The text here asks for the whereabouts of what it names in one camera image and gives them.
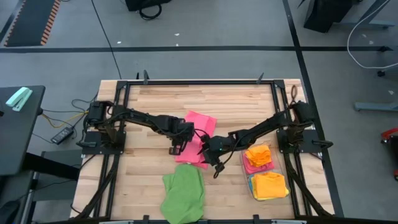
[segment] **table leg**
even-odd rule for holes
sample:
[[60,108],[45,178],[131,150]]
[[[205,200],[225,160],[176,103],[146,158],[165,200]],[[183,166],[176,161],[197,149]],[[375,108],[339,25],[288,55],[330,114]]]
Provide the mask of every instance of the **table leg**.
[[80,172],[76,167],[55,162],[28,152],[25,155],[22,168],[71,180],[78,180]]

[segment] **wooden table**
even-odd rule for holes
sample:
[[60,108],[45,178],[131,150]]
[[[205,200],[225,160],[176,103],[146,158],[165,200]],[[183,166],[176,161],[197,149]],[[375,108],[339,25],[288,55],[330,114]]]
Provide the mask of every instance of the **wooden table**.
[[[284,81],[289,101],[292,85],[298,87],[296,100],[305,101],[300,80]],[[116,82],[102,81],[97,100],[113,101]],[[130,90],[128,107],[154,115],[169,114],[180,118],[185,117],[190,110],[206,114],[217,119],[214,135],[220,136],[227,136],[230,131],[248,129],[275,113],[269,85],[138,85]],[[128,123],[126,131],[126,148],[120,158],[111,219],[142,220],[143,215],[149,215],[151,220],[164,220],[159,208],[165,198],[162,177],[174,173],[178,165],[174,157],[168,154],[170,140],[136,124]],[[270,147],[274,171],[286,177],[276,133],[258,139],[256,145],[260,144]],[[206,193],[203,218],[252,219],[253,214],[259,214],[260,218],[293,218],[290,196],[265,202],[253,199],[239,157],[240,153],[235,153],[217,179],[213,178],[213,167],[202,170]],[[97,155],[81,171],[73,202],[75,209],[81,211],[95,193],[102,160],[103,156]],[[301,160],[308,189],[325,210],[333,213],[321,160],[309,154],[302,154]],[[298,187],[296,191],[303,214]],[[101,214],[104,214],[107,195],[105,192]]]

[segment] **black floor stripe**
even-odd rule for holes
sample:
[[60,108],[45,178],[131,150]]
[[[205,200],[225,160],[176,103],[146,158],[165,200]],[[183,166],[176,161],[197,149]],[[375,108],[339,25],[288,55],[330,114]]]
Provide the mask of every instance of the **black floor stripe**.
[[[194,52],[194,51],[300,51],[345,52],[346,47],[294,47],[294,46],[188,46],[188,47],[115,47],[113,52]],[[350,47],[350,51],[377,51],[381,46]],[[109,47],[72,48],[0,48],[0,53],[93,53],[110,52]]]
[[4,39],[4,37],[7,34],[8,29],[10,28],[12,22],[14,21],[15,17],[17,16],[18,12],[19,12],[19,8],[22,5],[23,0],[18,0],[17,5],[15,6],[13,12],[11,13],[10,17],[8,17],[8,20],[6,22],[6,25],[4,25],[4,27],[2,28],[1,32],[0,32],[0,42]]
[[[312,88],[311,88],[310,77],[308,76],[307,68],[305,66],[303,53],[300,48],[300,42],[299,42],[299,38],[297,37],[296,28],[294,26],[294,22],[292,19],[292,13],[290,11],[289,3],[287,0],[282,0],[282,1],[284,4],[287,21],[289,23],[290,33],[292,34],[293,43],[295,46],[295,52],[297,55],[298,64],[300,66],[305,90],[307,92],[308,102],[310,103],[310,105],[313,106],[313,110],[315,112],[315,116],[316,116],[315,128],[317,129],[319,138],[325,139],[325,134],[323,133],[322,124],[321,124],[319,114],[318,114],[317,104],[315,103],[315,97],[313,95]],[[322,164],[325,169],[326,179],[327,179],[328,186],[329,186],[330,197],[332,199],[333,208],[335,209],[335,214],[338,217],[344,217],[343,209],[341,207],[341,202],[340,202],[340,198],[339,198],[338,191],[337,191],[336,180],[335,180],[335,176],[334,176],[333,169],[331,166],[330,156],[329,156],[328,151],[327,150],[323,151],[322,156],[323,156]]]

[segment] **black desk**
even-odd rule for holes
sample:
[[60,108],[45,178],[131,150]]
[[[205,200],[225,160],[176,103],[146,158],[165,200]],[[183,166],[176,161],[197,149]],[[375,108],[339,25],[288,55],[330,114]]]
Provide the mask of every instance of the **black desk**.
[[79,169],[26,152],[36,118],[41,114],[45,87],[27,86],[33,92],[20,112],[13,111],[6,101],[20,87],[0,88],[0,176],[15,175],[21,170],[34,170],[77,180]]

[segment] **green object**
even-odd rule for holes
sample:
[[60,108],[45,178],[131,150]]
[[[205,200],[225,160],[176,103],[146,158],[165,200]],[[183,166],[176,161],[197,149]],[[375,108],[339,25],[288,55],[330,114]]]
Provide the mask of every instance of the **green object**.
[[174,174],[163,176],[166,199],[160,206],[163,216],[171,224],[192,223],[203,216],[205,185],[201,171],[184,164]]

